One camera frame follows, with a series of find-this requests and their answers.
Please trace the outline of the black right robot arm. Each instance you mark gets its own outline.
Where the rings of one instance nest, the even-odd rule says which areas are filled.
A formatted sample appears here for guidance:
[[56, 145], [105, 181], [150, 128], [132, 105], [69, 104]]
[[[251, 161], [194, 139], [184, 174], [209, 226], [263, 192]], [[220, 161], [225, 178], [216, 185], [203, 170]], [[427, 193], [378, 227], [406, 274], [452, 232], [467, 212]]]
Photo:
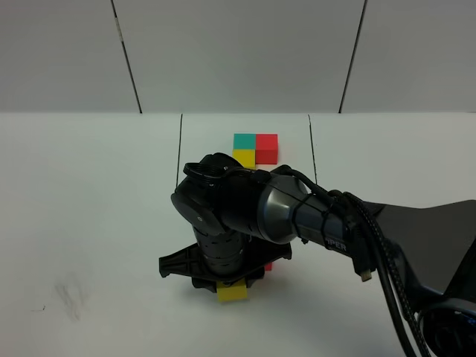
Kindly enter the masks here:
[[242, 166], [224, 153], [184, 166], [171, 196], [194, 244], [158, 261], [162, 277], [189, 277], [217, 292], [251, 286], [292, 256], [291, 241], [349, 257], [355, 273], [379, 275], [407, 356], [475, 354], [475, 202], [409, 208], [325, 190], [288, 165]]

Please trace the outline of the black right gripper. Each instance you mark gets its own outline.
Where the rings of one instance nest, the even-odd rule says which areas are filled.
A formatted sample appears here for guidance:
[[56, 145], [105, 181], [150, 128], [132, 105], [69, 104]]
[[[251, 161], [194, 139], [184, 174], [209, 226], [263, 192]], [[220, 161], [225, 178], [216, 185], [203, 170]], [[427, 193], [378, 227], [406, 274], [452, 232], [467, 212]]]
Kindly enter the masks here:
[[233, 230], [216, 236], [196, 228], [193, 232], [196, 243], [158, 260], [162, 277], [189, 277], [194, 288], [216, 293], [219, 283], [230, 287], [242, 280], [249, 288], [264, 278], [268, 264], [292, 258], [289, 243], [279, 245]]

